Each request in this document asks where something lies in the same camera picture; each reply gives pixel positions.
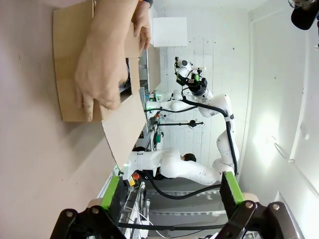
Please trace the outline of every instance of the cardboard box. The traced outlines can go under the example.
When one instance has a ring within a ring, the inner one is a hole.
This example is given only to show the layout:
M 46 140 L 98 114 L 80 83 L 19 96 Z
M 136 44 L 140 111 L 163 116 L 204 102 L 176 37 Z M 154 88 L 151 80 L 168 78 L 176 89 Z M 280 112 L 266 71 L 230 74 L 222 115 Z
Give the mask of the cardboard box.
M 94 1 L 85 1 L 59 9 L 53 15 L 53 51 L 56 85 L 63 121 L 85 122 L 83 109 L 76 106 L 74 73 L 94 16 Z M 101 121 L 112 154 L 121 168 L 146 122 L 139 88 L 139 38 L 134 37 L 133 23 L 125 41 L 129 60 L 131 92 L 121 96 L 121 105 L 108 110 L 94 101 L 93 120 Z

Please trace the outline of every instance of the person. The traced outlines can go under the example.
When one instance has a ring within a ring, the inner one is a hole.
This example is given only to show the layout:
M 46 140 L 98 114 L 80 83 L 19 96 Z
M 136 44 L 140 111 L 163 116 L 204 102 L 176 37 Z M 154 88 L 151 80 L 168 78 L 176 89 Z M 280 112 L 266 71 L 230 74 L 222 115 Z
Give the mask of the person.
M 140 50 L 151 41 L 149 8 L 152 0 L 99 0 L 75 72 L 77 106 L 86 120 L 93 118 L 94 100 L 114 110 L 120 104 L 119 84 L 128 78 L 124 54 L 130 22 L 140 36 Z
M 146 151 L 146 149 L 145 149 L 144 147 L 139 146 L 139 147 L 135 147 L 135 148 L 132 150 L 132 152 L 141 152 L 141 151 Z M 187 154 L 185 154 L 184 156 L 180 156 L 180 159 L 181 159 L 182 161 L 193 161 L 193 162 L 196 162 L 196 157 L 195 157 L 195 155 L 192 154 L 192 153 L 187 153 Z M 166 177 L 164 177 L 163 175 L 161 175 L 161 173 L 160 173 L 160 167 L 157 168 L 157 171 L 156 171 L 155 176 L 153 175 L 153 170 L 143 170 L 143 171 L 140 171 L 140 170 L 139 170 L 139 171 L 138 171 L 139 174 L 141 174 L 141 176 L 142 176 L 143 179 L 148 179 L 147 176 L 145 175 L 145 171 L 148 172 L 154 180 L 171 179 L 171 178 L 166 178 Z

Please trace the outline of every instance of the bolt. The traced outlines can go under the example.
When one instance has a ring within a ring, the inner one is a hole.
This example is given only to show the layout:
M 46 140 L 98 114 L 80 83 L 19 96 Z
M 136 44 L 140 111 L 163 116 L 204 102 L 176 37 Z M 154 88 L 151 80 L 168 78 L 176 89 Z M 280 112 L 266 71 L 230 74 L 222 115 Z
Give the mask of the bolt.
M 246 203 L 246 208 L 252 208 L 252 207 L 253 207 L 252 203 L 250 203 L 250 202 Z
M 279 207 L 279 205 L 278 205 L 278 204 L 274 204 L 274 205 L 273 205 L 273 209 L 274 209 L 274 210 L 278 211 L 278 210 L 279 210 L 279 208 L 280 208 L 280 207 Z
M 66 216 L 68 216 L 69 218 L 73 216 L 73 212 L 66 212 Z
M 98 210 L 97 208 L 92 208 L 92 213 L 98 214 L 98 213 L 99 213 L 99 210 Z

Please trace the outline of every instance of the black hose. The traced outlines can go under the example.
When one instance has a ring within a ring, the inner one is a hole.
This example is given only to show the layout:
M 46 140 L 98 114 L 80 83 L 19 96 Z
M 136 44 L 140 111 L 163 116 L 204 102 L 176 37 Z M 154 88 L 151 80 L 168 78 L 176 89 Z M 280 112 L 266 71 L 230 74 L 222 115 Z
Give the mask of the black hose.
M 170 110 L 163 109 L 161 107 L 161 108 L 157 108 L 157 109 L 144 110 L 144 112 L 148 112 L 148 111 L 167 111 L 167 112 L 171 112 L 171 113 L 182 113 L 182 112 L 189 111 L 189 110 L 192 110 L 192 109 L 195 109 L 195 108 L 197 108 L 197 106 L 190 107 L 190 108 L 187 108 L 187 109 L 182 110 L 182 111 L 170 111 Z
M 222 110 L 220 108 L 217 108 L 217 107 L 214 107 L 214 106 L 204 105 L 202 103 L 192 102 L 192 101 L 187 100 L 186 97 L 184 97 L 183 100 L 181 100 L 181 101 L 186 103 L 186 104 L 189 104 L 191 106 L 202 107 L 202 108 L 205 108 L 205 109 L 209 109 L 209 110 L 220 112 L 224 117 L 228 117 L 229 116 L 224 110 Z M 226 130 L 227 130 L 227 137 L 228 137 L 230 152 L 231 152 L 231 156 L 233 158 L 233 163 L 234 163 L 234 173 L 235 173 L 235 176 L 236 176 L 237 175 L 237 159 L 236 159 L 236 154 L 235 154 L 235 150 L 234 150 L 234 146 L 233 146 L 233 140 L 231 138 L 230 122 L 229 121 L 226 122 Z
M 196 226 L 196 227 L 175 227 L 175 226 L 151 226 L 151 225 L 140 225 L 140 224 L 131 224 L 131 223 L 118 223 L 120 228 L 132 228 L 132 229 L 142 229 L 142 230 L 151 230 L 151 231 L 197 231 L 197 230 L 213 230 L 221 229 L 224 225 L 211 225 L 211 226 Z
M 190 197 L 195 196 L 195 195 L 197 195 L 199 193 L 206 192 L 208 190 L 212 190 L 212 189 L 216 189 L 216 188 L 220 187 L 220 184 L 215 184 L 215 185 L 211 185 L 211 186 L 208 186 L 206 188 L 199 189 L 199 190 L 197 190 L 195 192 L 192 192 L 192 193 L 189 193 L 189 194 L 186 194 L 186 195 L 183 195 L 183 196 L 172 196 L 172 195 L 164 193 L 161 189 L 159 189 L 158 186 L 155 184 L 153 178 L 151 177 L 151 175 L 147 171 L 143 171 L 143 173 L 146 174 L 146 176 L 148 177 L 149 181 L 151 182 L 151 184 L 153 185 L 153 187 L 155 188 L 155 190 L 159 194 L 161 194 L 162 196 L 164 196 L 166 198 L 174 199 L 174 200 L 182 200 L 182 199 L 190 198 Z

